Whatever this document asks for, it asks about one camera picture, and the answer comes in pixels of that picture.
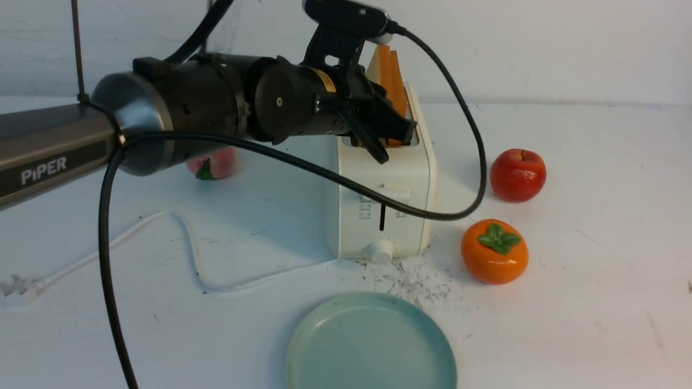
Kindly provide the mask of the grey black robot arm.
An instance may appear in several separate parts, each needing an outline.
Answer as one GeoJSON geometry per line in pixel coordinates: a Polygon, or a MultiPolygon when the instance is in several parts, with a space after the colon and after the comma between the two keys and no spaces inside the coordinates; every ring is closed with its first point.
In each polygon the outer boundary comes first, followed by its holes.
{"type": "Polygon", "coordinates": [[[361,66],[344,74],[283,57],[212,53],[178,65],[138,58],[132,71],[99,81],[86,103],[2,114],[2,208],[101,169],[144,133],[273,145],[292,136],[348,136],[385,163],[388,155],[374,140],[409,145],[416,126],[361,66]]]}

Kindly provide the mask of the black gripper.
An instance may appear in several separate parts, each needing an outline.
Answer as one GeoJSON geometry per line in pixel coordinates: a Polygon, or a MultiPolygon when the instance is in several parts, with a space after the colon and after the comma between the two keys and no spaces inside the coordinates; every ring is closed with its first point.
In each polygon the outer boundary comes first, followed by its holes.
{"type": "Polygon", "coordinates": [[[333,68],[296,65],[284,57],[253,58],[254,140],[277,145],[292,136],[351,133],[376,162],[385,164],[390,157],[378,138],[408,147],[416,128],[401,83],[390,92],[361,70],[344,81],[333,68]]]}

